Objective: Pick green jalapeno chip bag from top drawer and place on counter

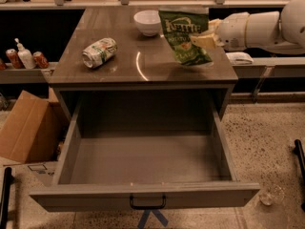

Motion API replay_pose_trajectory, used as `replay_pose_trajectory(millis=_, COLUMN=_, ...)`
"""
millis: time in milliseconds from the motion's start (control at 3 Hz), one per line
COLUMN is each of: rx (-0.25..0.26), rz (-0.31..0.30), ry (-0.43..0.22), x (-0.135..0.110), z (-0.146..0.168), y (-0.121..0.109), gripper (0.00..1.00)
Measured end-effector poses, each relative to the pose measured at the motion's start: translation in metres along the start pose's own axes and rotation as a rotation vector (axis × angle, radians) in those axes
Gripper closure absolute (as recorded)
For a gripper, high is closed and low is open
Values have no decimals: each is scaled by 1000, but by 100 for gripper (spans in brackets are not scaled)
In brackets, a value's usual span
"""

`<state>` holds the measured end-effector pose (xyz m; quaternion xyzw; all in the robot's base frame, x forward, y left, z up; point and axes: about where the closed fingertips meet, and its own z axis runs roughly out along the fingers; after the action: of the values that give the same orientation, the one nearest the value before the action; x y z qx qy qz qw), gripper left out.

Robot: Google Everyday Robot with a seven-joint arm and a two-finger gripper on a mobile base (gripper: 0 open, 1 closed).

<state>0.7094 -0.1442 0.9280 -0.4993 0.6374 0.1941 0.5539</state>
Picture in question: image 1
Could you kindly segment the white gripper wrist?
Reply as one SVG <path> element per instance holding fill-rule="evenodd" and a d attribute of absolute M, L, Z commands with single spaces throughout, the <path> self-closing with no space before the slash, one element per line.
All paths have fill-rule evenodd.
<path fill-rule="evenodd" d="M 240 12 L 233 13 L 223 20 L 219 18 L 210 20 L 210 31 L 191 34 L 190 39 L 194 45 L 203 49 L 215 49 L 223 46 L 228 52 L 244 51 L 249 16 L 247 12 Z"/>

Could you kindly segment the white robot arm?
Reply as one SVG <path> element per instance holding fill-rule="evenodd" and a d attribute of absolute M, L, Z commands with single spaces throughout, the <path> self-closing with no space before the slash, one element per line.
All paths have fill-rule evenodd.
<path fill-rule="evenodd" d="M 227 52 L 261 49 L 298 55 L 305 53 L 305 0 L 291 0 L 282 11 L 233 13 L 209 22 L 209 29 L 190 36 L 203 49 Z"/>

